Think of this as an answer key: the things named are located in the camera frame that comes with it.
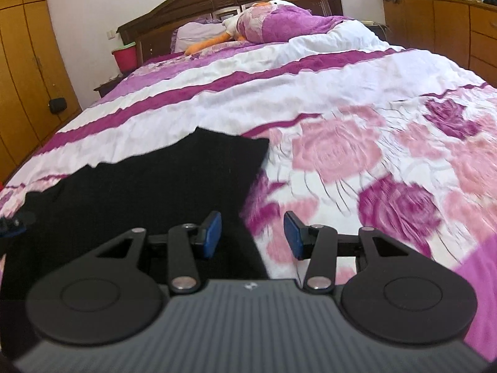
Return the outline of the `lilac pillow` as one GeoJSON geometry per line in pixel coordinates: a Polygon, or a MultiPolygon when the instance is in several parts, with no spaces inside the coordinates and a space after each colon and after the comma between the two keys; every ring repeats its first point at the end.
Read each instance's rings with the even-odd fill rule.
{"type": "Polygon", "coordinates": [[[188,22],[173,32],[170,52],[184,52],[191,45],[221,35],[225,31],[226,27],[219,22],[188,22]]]}

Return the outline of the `purple floral bed quilt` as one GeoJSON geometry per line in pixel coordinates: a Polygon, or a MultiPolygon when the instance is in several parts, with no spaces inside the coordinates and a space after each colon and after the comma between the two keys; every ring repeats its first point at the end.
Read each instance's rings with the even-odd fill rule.
{"type": "Polygon", "coordinates": [[[496,89],[354,19],[283,43],[226,42],[160,57],[58,131],[1,192],[27,193],[196,129],[269,142],[241,212],[267,277],[302,279],[285,240],[293,211],[341,233],[374,227],[458,272],[478,296],[467,344],[496,357],[496,89]]]}

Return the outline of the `wooden wardrobe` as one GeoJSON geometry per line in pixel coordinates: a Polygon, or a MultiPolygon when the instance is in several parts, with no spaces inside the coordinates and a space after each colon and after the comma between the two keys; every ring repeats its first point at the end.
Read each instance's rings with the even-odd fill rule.
{"type": "Polygon", "coordinates": [[[1,181],[81,113],[46,0],[1,0],[1,181]],[[67,109],[52,115],[50,99],[67,109]]]}

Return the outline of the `red plastic bucket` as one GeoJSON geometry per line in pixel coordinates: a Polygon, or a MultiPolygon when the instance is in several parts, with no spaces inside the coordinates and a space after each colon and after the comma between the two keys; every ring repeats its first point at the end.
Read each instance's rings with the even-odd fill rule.
{"type": "Polygon", "coordinates": [[[138,67],[136,42],[123,45],[112,51],[112,55],[116,60],[116,64],[121,73],[134,71],[138,67]]]}

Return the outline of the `small black hanging bag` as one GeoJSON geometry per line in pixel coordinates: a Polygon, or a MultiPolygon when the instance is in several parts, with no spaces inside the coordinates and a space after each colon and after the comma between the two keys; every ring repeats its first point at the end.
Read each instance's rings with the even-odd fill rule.
{"type": "Polygon", "coordinates": [[[58,115],[67,109],[66,99],[63,97],[50,99],[48,107],[52,115],[58,115]]]}

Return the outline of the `black knit sweater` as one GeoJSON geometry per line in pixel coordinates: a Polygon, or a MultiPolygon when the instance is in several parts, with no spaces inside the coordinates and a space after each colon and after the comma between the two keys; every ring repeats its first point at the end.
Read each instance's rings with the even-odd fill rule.
{"type": "Polygon", "coordinates": [[[1,346],[10,359],[34,344],[25,312],[31,286],[113,237],[142,227],[164,234],[217,210],[222,235],[206,265],[210,279],[265,279],[259,250],[241,219],[269,142],[196,129],[171,146],[118,163],[86,166],[21,206],[35,223],[5,245],[1,346]]]}

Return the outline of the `wooden drawer cabinet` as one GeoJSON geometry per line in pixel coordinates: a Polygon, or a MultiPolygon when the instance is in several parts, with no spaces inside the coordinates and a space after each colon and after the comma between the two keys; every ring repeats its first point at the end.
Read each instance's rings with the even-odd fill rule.
{"type": "Polygon", "coordinates": [[[496,7],[469,0],[383,3],[392,45],[445,56],[496,85],[496,7]]]}

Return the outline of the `dark wooden headboard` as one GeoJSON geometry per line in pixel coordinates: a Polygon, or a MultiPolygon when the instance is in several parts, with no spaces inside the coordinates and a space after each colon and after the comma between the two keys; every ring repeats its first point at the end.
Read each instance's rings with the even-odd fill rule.
{"type": "MultiPolygon", "coordinates": [[[[147,14],[120,26],[117,32],[124,44],[136,44],[139,64],[168,55],[174,31],[199,18],[222,19],[237,14],[254,2],[267,0],[166,0],[147,14]]],[[[343,14],[342,0],[286,0],[300,4],[314,14],[343,14]]]]}

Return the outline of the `dark wooden nightstand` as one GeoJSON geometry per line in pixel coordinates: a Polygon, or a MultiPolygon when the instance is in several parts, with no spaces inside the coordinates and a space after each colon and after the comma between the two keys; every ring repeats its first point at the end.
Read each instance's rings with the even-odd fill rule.
{"type": "Polygon", "coordinates": [[[109,81],[100,84],[93,91],[97,92],[99,97],[103,98],[109,92],[111,92],[122,80],[130,75],[130,71],[119,74],[116,77],[111,78],[109,81]]]}

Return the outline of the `white orange plush duck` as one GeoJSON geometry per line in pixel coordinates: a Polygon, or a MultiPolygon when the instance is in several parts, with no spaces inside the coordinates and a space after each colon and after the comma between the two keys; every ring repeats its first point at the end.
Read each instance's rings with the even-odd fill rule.
{"type": "Polygon", "coordinates": [[[217,31],[212,37],[204,38],[183,49],[191,56],[206,48],[232,40],[254,44],[284,42],[291,39],[289,19],[281,19],[288,13],[299,12],[300,8],[285,0],[255,2],[244,11],[224,19],[224,31],[217,31]]]}

